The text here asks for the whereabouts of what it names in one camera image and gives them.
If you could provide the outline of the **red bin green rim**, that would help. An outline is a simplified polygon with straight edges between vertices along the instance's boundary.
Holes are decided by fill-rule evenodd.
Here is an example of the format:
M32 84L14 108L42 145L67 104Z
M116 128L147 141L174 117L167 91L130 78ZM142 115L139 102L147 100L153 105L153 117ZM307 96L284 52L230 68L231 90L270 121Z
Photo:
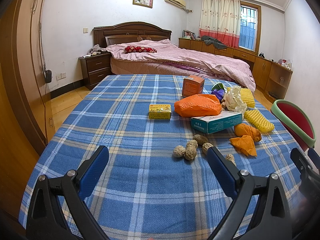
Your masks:
M304 152L315 147L316 133L301 108L286 100L276 100L271 107L271 113L283 124Z

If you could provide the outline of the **orange peel flat piece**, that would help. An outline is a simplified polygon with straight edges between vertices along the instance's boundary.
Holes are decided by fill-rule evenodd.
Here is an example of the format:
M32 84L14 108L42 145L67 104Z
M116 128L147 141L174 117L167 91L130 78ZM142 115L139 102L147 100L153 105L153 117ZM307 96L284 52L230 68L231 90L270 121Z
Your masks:
M243 135L242 137L231 138L230 143L245 156L256 157L257 152L255 144L250 135Z

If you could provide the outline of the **yellow foam net near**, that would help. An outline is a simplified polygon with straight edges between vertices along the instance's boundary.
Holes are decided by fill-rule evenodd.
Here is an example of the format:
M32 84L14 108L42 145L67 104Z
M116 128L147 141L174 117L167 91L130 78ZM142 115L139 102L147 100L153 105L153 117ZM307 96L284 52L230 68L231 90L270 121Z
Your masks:
M274 124L268 121L257 109L245 111L244 117L261 133L274 130Z

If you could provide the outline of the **peanut behind finger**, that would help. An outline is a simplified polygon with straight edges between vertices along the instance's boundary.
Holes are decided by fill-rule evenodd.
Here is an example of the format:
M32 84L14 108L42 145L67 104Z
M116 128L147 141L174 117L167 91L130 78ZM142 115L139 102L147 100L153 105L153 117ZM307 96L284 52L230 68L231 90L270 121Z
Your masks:
M232 154L227 154L225 156L225 159L230 161L230 162L232 162L236 166L235 159L234 159L234 156Z

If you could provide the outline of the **long wooden cabinet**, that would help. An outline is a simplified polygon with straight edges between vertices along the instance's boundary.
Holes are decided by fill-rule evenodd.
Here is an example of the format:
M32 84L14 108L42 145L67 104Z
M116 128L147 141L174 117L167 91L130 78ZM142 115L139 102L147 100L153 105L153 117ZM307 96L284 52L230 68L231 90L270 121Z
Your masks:
M180 38L178 46L183 49L207 52L245 61L250 66L258 89L264 93L264 96L269 101L274 102L285 98L293 71L283 67L281 64L259 57L255 53L247 52L245 49L230 47L217 49L214 45L206 45L201 40Z

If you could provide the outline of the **items on corner shelf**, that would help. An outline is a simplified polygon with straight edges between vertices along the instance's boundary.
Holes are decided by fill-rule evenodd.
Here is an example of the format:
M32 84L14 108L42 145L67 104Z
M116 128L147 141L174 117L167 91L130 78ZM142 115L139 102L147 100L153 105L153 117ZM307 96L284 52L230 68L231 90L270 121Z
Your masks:
M292 61L291 60L280 59L278 61L278 64L280 64L282 67L285 67L286 69L292 70Z

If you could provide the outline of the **white crumpled paper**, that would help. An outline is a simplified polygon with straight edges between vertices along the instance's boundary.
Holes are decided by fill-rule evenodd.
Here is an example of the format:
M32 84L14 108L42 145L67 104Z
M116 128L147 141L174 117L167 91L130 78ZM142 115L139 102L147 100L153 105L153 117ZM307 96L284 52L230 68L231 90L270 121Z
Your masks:
M240 86L233 86L227 89L223 96L222 107L228 111L244 115L247 110L247 104L241 98Z

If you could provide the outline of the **peanut right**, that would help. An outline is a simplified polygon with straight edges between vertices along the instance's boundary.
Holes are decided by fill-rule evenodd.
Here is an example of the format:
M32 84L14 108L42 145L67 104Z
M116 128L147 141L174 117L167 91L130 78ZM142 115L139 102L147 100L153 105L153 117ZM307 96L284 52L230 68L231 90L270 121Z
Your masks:
M205 142L202 145L202 153L207 155L208 149L211 148L211 147L213 147L213 145L210 142Z

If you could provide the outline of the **peanut middle long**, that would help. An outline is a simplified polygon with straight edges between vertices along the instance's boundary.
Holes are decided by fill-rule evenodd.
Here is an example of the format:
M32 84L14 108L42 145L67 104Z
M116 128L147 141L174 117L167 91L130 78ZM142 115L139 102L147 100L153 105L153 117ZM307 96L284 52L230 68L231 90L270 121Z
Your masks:
M190 140L187 142L184 154L185 159L189 161L194 160L197 155L197 147L198 143L196 140Z

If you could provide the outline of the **teal white medicine box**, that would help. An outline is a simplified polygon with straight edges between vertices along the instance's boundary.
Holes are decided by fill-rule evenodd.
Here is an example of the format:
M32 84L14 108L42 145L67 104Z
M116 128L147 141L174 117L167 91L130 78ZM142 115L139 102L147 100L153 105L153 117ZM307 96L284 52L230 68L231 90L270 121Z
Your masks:
M212 134L242 123L242 114L221 111L219 115L192 117L191 127L205 134Z

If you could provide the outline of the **peanut top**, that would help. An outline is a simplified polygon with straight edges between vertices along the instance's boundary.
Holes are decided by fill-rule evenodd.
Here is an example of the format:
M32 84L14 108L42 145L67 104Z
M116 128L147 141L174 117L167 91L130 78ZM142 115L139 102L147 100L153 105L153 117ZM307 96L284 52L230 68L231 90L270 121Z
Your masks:
M194 135L193 139L197 141L198 145L203 145L203 144L209 142L208 138L201 135L201 134Z

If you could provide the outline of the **green snack wrapper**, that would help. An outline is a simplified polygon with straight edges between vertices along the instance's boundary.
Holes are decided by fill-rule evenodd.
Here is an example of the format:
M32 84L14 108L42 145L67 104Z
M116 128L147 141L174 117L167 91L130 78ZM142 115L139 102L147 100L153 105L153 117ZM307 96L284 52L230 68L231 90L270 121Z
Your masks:
M212 87L212 91L214 91L214 90L221 90L221 89L223 89L223 90L225 90L225 88L224 88L224 86L223 86L223 84L220 82L220 83L216 83L215 85L213 85L213 87Z

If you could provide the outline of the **peanut left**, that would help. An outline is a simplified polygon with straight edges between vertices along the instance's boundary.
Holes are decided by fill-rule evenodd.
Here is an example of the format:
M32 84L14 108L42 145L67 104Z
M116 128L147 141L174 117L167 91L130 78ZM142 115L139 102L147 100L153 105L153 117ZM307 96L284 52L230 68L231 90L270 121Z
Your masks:
M181 157L184 157L185 152L186 152L186 148L182 145L178 145L173 150L173 156L175 158L181 158Z

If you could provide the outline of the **orange foam net bag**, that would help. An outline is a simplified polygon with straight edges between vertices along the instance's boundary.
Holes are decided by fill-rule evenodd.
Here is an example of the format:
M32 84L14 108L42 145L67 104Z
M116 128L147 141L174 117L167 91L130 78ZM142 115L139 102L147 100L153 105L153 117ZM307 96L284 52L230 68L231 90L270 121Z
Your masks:
M175 112L181 117L219 115L222 106L213 94L195 94L174 103Z

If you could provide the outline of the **orange cardboard box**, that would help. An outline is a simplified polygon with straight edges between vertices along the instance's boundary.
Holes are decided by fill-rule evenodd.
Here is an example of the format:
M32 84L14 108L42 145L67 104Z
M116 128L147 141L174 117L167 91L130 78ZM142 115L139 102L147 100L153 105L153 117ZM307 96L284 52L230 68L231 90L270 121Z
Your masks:
M204 79L199 76L190 75L183 79L182 96L188 97L195 94L202 94Z

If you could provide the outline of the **window with bars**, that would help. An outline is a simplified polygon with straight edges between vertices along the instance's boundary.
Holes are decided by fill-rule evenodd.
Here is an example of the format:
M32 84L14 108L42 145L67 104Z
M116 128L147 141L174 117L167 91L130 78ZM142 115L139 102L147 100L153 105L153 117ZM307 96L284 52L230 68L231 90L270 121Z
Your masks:
M261 38L261 6L244 1L241 1L240 5L239 47L257 55Z

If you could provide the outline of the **pink quilt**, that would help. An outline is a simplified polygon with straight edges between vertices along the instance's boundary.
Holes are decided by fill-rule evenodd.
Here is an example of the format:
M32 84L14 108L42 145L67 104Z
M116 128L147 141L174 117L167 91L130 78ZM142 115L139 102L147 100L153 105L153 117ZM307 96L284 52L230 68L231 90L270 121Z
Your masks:
M126 46L151 47L157 50L157 53L124 53ZM107 51L112 57L128 62L173 62L189 64L194 67L204 67L215 73L224 73L228 75L232 82L236 82L244 88L255 91L256 85L249 65L238 59L226 56L214 55L210 53L181 49L172 44L169 40L139 41L131 43L121 43L110 45Z

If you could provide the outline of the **yellow small box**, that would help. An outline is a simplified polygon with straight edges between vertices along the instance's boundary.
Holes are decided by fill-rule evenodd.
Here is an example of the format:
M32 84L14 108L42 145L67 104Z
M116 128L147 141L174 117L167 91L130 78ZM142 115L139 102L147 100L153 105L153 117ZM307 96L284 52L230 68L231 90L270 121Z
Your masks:
M150 104L149 119L151 120L170 120L171 118L171 105L170 104Z

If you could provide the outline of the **grey clothes on cabinet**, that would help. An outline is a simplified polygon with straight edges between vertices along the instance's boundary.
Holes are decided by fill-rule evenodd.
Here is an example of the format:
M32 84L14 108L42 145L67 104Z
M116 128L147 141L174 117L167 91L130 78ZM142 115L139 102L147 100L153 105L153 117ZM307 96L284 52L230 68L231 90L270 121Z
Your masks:
M203 35L201 37L201 41L203 41L207 46L213 45L216 49L226 49L227 46L219 41L217 38L213 38L207 35Z

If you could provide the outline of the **dark wooden nightstand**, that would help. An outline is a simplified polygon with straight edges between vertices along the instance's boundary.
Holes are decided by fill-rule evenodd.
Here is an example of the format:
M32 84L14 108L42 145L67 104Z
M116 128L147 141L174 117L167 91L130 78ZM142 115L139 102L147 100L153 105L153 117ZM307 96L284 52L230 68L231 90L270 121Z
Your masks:
M105 77L113 75L111 71L111 54L103 53L95 56L80 57L82 77L85 86L92 90Z

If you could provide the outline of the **floral curtain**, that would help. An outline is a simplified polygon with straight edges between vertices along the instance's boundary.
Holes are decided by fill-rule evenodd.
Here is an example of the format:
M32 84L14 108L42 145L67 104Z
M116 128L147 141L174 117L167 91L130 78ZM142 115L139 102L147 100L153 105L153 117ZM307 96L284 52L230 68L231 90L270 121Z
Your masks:
M200 36L210 36L228 47L237 48L240 23L240 0L202 0Z

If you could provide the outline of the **books on cabinet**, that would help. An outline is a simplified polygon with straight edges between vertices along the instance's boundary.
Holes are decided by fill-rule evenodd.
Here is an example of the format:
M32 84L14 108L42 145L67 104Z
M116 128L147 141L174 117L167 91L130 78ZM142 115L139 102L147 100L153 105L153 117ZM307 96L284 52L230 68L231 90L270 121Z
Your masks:
M195 35L195 33L193 33L192 31L189 31L189 30L184 30L182 33L182 37L187 38L187 39L191 39L191 40L197 39L197 36Z

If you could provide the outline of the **clutter on nightstand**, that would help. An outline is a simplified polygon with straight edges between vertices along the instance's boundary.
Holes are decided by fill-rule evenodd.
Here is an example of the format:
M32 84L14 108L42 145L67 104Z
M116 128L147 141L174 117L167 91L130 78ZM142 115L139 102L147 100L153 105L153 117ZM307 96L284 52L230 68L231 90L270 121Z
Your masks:
M82 57L87 58L87 57L97 56L105 53L107 53L107 49L101 48L101 46L96 44L87 52L87 54L83 55Z

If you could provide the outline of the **wooden wardrobe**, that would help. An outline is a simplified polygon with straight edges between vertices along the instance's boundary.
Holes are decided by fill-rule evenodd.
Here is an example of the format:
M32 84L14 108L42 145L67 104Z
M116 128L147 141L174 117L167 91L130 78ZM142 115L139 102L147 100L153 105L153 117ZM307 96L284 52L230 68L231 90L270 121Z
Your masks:
M44 0L13 0L1 17L1 70L24 135L38 154L47 146L45 81L39 42Z

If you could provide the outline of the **red floral pillow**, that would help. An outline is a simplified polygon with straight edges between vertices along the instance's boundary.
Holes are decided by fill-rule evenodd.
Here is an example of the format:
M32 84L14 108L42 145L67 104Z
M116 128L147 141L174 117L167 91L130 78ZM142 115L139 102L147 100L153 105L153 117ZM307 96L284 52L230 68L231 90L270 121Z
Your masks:
M151 47L126 46L124 53L157 53L157 50Z

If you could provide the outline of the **wall socket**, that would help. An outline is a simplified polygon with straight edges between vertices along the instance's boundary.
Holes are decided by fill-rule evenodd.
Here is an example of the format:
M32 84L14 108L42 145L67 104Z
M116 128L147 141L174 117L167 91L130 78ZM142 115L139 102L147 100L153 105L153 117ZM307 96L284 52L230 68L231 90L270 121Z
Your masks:
M60 80L65 79L65 78L66 78L66 72L56 75L56 80L57 81L60 81Z

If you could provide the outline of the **wall air conditioner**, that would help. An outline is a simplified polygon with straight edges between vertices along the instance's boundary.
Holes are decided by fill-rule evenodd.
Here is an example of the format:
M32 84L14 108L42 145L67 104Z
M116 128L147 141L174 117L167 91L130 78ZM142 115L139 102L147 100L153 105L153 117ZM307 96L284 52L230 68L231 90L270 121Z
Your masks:
M170 3L172 5L175 5L181 9L185 8L185 1L184 0L164 0L167 3Z

